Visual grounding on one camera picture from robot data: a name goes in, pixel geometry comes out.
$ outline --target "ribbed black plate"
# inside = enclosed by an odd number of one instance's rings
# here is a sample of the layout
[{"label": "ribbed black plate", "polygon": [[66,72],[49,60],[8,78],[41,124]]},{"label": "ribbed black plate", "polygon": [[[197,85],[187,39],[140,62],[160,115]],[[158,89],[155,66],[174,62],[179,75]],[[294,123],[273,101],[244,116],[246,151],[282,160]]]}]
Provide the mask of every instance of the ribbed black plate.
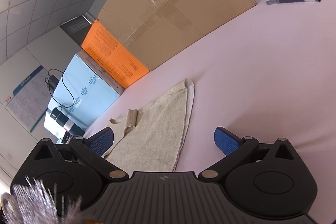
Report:
[{"label": "ribbed black plate", "polygon": [[264,220],[232,205],[215,183],[194,172],[135,172],[125,182],[111,183],[87,212],[104,224],[313,224],[303,215],[290,220]]}]

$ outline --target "white cloth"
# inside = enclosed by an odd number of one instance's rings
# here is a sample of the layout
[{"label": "white cloth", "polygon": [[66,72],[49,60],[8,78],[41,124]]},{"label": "white cloth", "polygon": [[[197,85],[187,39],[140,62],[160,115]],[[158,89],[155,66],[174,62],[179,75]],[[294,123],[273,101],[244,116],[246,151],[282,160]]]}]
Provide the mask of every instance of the white cloth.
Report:
[{"label": "white cloth", "polygon": [[110,119],[114,143],[107,161],[126,171],[172,172],[184,144],[194,102],[194,84],[185,79],[159,99],[126,117]]}]

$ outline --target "large brown cardboard box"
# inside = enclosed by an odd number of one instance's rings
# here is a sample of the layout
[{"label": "large brown cardboard box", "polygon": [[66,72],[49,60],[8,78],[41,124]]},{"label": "large brown cardboard box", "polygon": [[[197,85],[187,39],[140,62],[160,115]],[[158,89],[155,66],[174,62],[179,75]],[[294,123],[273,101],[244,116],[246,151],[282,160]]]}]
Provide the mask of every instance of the large brown cardboard box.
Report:
[{"label": "large brown cardboard box", "polygon": [[[254,0],[107,0],[98,21],[153,70],[255,5]],[[82,47],[89,44],[88,39]]]}]

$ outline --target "pen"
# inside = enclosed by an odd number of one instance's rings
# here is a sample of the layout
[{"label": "pen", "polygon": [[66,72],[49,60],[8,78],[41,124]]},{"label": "pen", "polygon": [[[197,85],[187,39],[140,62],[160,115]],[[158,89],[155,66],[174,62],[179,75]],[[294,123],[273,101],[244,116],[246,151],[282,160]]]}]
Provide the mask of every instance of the pen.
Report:
[{"label": "pen", "polygon": [[293,3],[293,2],[320,2],[321,0],[267,0],[268,5],[280,3]]}]

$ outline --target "silver screw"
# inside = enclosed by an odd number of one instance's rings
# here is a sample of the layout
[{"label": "silver screw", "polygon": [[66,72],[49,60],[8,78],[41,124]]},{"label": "silver screw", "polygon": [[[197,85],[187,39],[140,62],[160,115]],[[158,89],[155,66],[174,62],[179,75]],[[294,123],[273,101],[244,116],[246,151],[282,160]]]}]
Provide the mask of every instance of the silver screw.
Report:
[{"label": "silver screw", "polygon": [[214,170],[204,170],[202,176],[206,179],[213,179],[218,176],[218,173]]},{"label": "silver screw", "polygon": [[121,179],[126,176],[126,173],[122,170],[114,170],[110,172],[110,177],[113,179]]}]

